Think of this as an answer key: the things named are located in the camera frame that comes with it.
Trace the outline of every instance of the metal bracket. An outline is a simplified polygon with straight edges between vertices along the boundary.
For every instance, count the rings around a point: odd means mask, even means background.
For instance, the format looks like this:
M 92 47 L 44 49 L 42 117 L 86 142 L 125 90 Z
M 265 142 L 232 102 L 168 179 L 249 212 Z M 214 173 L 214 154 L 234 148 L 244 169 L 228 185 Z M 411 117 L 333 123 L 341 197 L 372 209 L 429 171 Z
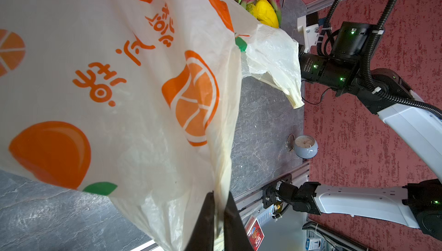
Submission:
M 262 203 L 264 205 L 264 209 L 267 209 L 278 201 L 276 200 L 276 195 L 274 193 L 276 191 L 276 184 L 281 180 L 290 184 L 292 182 L 292 174 L 289 173 L 273 182 L 270 182 L 268 185 L 262 188 Z
M 313 24 L 307 26 L 307 16 L 301 16 L 297 19 L 298 33 L 304 36 L 304 53 L 310 51 L 311 46 L 316 46 L 319 37 L 319 25 Z
M 305 182 L 299 188 L 296 193 L 295 199 L 291 204 L 293 210 L 298 212 L 307 212 L 315 215 L 321 215 L 318 205 L 314 197 L 316 196 L 315 190 L 320 185 L 318 182 Z

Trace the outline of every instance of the wire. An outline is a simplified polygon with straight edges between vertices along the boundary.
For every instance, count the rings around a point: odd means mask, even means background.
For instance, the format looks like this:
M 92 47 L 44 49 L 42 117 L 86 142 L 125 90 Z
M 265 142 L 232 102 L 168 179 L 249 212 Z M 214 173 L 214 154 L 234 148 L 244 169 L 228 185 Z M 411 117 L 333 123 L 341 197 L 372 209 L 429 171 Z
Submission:
M 379 18 L 379 21 L 376 24 L 376 27 L 374 30 L 380 31 L 383 29 L 384 24 L 387 21 L 388 16 L 390 15 L 391 11 L 393 10 L 393 7 L 396 2 L 397 2 L 397 0 L 388 0 L 387 5 L 385 6 L 384 12 L 382 13 L 381 17 Z M 376 48 L 376 44 L 378 43 L 380 37 L 381 36 L 379 34 L 371 33 L 370 36 L 368 37 L 368 40 L 367 40 L 365 53 L 362 55 L 361 74 L 362 74 L 362 77 L 364 79 L 364 83 L 366 84 L 367 88 L 370 91 L 373 91 L 381 99 L 390 101 L 395 104 L 403 104 L 403 105 L 408 105 L 408 106 L 428 110 L 429 112 L 433 113 L 436 117 L 438 117 L 439 119 L 442 120 L 442 110 L 440 110 L 439 108 L 437 108 L 434 105 L 427 104 L 427 103 L 424 103 L 424 102 L 421 102 L 418 100 L 414 100 L 414 99 L 408 99 L 408 98 L 403 98 L 400 96 L 392 95 L 387 92 L 384 92 L 384 90 L 382 90 L 382 89 L 380 91 L 376 92 L 375 89 L 377 87 L 376 87 L 374 79 L 371 75 L 370 62 L 371 62 L 371 58 L 374 53 L 374 49 Z
M 273 218 L 273 219 L 280 218 L 280 217 L 285 213 L 285 211 L 286 211 L 289 207 L 290 207 L 290 205 L 287 204 L 287 205 L 284 207 L 284 209 L 283 209 L 280 213 L 277 213 L 277 214 L 273 215 L 272 218 Z
M 329 57 L 329 54 L 327 53 L 327 44 L 329 42 L 331 43 L 331 40 L 332 39 L 334 40 L 334 37 L 337 36 L 338 33 L 339 33 L 339 30 L 334 31 L 329 37 L 327 37 L 327 40 L 325 40 L 325 43 L 324 43 L 324 54 L 325 54 L 326 57 Z
M 355 242 L 350 238 L 347 238 L 347 237 L 342 236 L 340 234 L 336 234 L 335 232 L 332 232 L 332 231 L 328 231 L 329 233 L 336 236 L 336 239 L 334 239 L 333 237 L 324 234 L 322 231 L 317 230 L 318 226 L 320 226 L 321 229 L 325 229 L 325 227 L 321 227 L 321 225 L 319 225 L 318 223 L 316 223 L 314 221 L 309 221 L 302 226 L 302 230 L 309 230 L 309 231 L 312 231 L 313 233 L 315 233 L 315 232 L 320 233 L 320 235 L 322 237 L 324 237 L 325 240 L 327 240 L 326 237 L 328 237 L 335 245 L 337 245 L 341 248 L 344 248 L 346 250 L 350 250 L 350 251 L 367 251 L 368 250 L 368 248 L 366 246 L 364 246 L 358 242 Z
M 332 6 L 329 9 L 327 17 L 325 18 L 324 25 L 322 27 L 331 27 L 330 20 L 332 19 L 332 15 L 334 13 L 334 10 L 336 9 L 336 7 L 338 6 L 340 1 L 341 0 L 334 0 Z M 321 29 L 321 33 L 320 33 L 319 38 L 318 38 L 319 42 L 316 45 L 318 55 L 321 55 L 321 56 L 324 56 L 324 54 L 322 53 L 322 40 L 324 39 L 325 33 L 327 33 L 327 36 L 330 37 L 330 35 L 332 34 L 331 33 L 331 29 L 328 29 L 328 30 Z M 334 44 L 334 39 L 331 39 L 330 42 L 331 42 L 331 45 L 333 45 Z
M 329 87 L 329 88 L 325 89 L 325 91 L 324 91 L 324 92 L 322 93 L 322 95 L 321 95 L 321 99 L 320 99 L 319 102 L 316 103 L 316 104 L 309 102 L 309 101 L 306 100 L 303 96 L 301 96 L 301 99 L 302 99 L 303 101 L 305 101 L 306 103 L 308 103 L 308 104 L 311 104 L 311 105 L 318 105 L 318 104 L 322 103 L 322 100 L 323 100 L 323 98 L 324 98 L 324 96 L 325 96 L 325 93 L 327 93 L 327 91 L 330 90 L 330 89 L 332 89 L 332 90 L 335 91 L 335 89 L 332 88 L 332 87 Z
M 327 239 L 327 237 L 326 237 L 323 233 L 321 233 L 320 231 L 316 231 L 316 232 L 315 232 L 313 228 L 307 228 L 307 229 L 305 229 L 305 230 L 309 230 L 309 231 L 311 231 L 313 234 L 322 237 L 324 240 L 326 240 L 326 241 L 327 241 L 332 247 L 334 247 L 334 248 L 336 248 L 336 245 L 341 246 L 341 247 L 344 247 L 344 246 L 342 246 L 342 245 L 340 245 L 340 244 L 335 243 L 334 240 L 332 240 L 332 239 L 330 239 L 330 237 L 328 237 L 328 238 L 333 242 L 333 243 L 331 243 L 331 242 Z

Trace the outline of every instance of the plastic bag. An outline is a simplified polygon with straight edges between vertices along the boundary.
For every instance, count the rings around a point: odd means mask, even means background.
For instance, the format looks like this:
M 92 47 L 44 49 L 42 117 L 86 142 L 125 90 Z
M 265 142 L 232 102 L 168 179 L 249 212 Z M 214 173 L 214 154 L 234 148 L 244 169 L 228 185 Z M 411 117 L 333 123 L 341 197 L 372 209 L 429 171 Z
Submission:
M 243 77 L 255 77 L 283 91 L 293 108 L 304 105 L 298 43 L 285 31 L 259 24 L 256 33 L 248 39 L 241 65 Z
M 0 168 L 107 195 L 165 250 L 183 250 L 206 194 L 222 213 L 229 193 L 235 36 L 251 55 L 260 31 L 293 41 L 233 0 L 0 0 L 0 10 Z

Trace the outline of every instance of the cable tie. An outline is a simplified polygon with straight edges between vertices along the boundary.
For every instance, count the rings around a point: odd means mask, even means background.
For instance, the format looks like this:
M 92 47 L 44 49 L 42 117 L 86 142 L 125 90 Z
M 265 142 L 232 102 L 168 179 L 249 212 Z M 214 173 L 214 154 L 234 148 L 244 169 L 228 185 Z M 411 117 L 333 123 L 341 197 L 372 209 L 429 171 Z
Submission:
M 376 88 L 374 89 L 374 91 L 372 92 L 372 94 L 376 94 L 376 93 L 379 92 L 380 90 L 382 90 L 382 89 L 378 86 L 378 87 L 376 87 Z
M 377 35 L 382 35 L 382 34 L 384 34 L 384 30 L 371 31 L 371 33 L 374 33 L 374 34 L 377 34 Z

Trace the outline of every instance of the small box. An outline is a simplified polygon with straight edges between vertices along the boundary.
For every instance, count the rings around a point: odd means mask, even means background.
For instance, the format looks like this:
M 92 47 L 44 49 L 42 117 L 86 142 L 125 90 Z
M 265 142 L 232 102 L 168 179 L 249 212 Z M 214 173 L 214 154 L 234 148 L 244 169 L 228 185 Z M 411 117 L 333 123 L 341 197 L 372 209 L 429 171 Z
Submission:
M 321 238 L 307 238 L 305 242 L 306 250 L 315 250 L 321 248 L 322 239 Z
M 261 226 L 259 226 L 258 220 L 254 216 L 250 217 L 245 230 L 253 250 L 256 251 L 262 243 L 264 233 L 262 232 Z

